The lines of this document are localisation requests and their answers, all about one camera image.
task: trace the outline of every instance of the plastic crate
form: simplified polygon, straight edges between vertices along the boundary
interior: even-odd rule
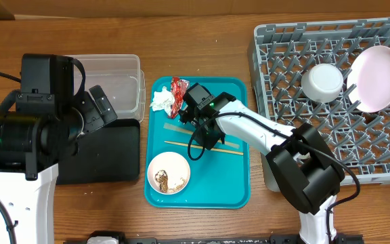
[[[390,47],[390,18],[263,24],[254,30],[248,59],[261,115],[296,127],[311,123],[360,182],[390,184],[390,107],[363,113],[348,98],[355,86],[346,86],[353,61],[374,45]],[[344,77],[339,97],[325,104],[300,87],[302,74],[321,63]],[[350,176],[341,182],[352,183]]]

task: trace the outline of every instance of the red wrapper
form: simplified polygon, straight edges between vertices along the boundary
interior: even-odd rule
[[[173,77],[171,80],[171,93],[174,95],[175,101],[171,107],[171,118],[175,119],[179,114],[179,110],[183,105],[183,95],[189,87],[189,81]]]

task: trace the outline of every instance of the tray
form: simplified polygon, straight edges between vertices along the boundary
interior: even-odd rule
[[[239,79],[227,77],[181,77],[191,84],[199,83],[205,86],[213,95],[228,92],[247,104],[246,86]],[[154,92],[166,86],[170,90],[171,77],[162,77],[152,87]],[[216,144],[215,147],[243,152],[243,156],[231,155],[222,152],[206,150],[198,161],[191,161],[185,146],[165,144],[164,141],[182,142],[187,144],[190,135],[164,129],[164,124],[170,123],[184,129],[194,131],[192,125],[179,122],[179,117],[169,119],[164,111],[153,112],[150,109],[148,125],[148,142],[146,169],[153,158],[163,152],[176,152],[185,157],[191,169],[188,185],[175,195],[162,195],[156,192],[145,180],[145,197],[155,207],[187,207],[187,208],[215,208],[237,209],[246,205],[251,197],[249,166],[249,145],[232,136],[225,140],[238,144],[239,148]],[[200,149],[193,148],[194,155]]]
[[[346,86],[353,61],[374,45],[390,47],[390,18],[263,24],[248,59],[261,115],[296,127],[311,123],[361,183],[390,184],[390,107],[362,113],[348,97],[354,87]],[[320,63],[335,65],[345,80],[339,97],[325,104],[300,87],[302,74]],[[353,180],[346,176],[341,184]]]

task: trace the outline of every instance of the robotic hand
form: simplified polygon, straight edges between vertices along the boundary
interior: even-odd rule
[[[74,66],[83,77],[75,95]],[[21,82],[0,105],[0,244],[54,243],[58,162],[77,153],[78,136],[117,115],[100,86],[90,89],[93,97],[85,91],[85,71],[74,58],[25,54],[21,81],[0,75]]]
[[[297,129],[275,123],[249,110],[232,95],[224,92],[215,97],[197,83],[187,90],[183,100],[188,106],[179,111],[180,121],[196,128],[189,141],[189,158],[198,160],[205,148],[212,149],[219,139],[224,143],[225,135],[244,140],[262,154],[265,185],[280,191],[299,211],[301,242],[328,244],[334,240],[337,232],[331,209],[341,203],[334,202],[345,177],[343,169],[352,177],[354,174],[334,158],[317,129],[307,123]],[[203,147],[196,158],[190,154],[193,140]],[[299,166],[297,157],[308,153],[311,157]],[[353,179],[359,186],[357,178]]]

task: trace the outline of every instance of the pink plate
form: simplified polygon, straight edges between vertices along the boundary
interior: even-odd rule
[[[373,113],[390,105],[390,48],[382,45],[363,51],[351,65],[347,88],[356,84],[349,94],[351,103],[357,100],[362,112]]]

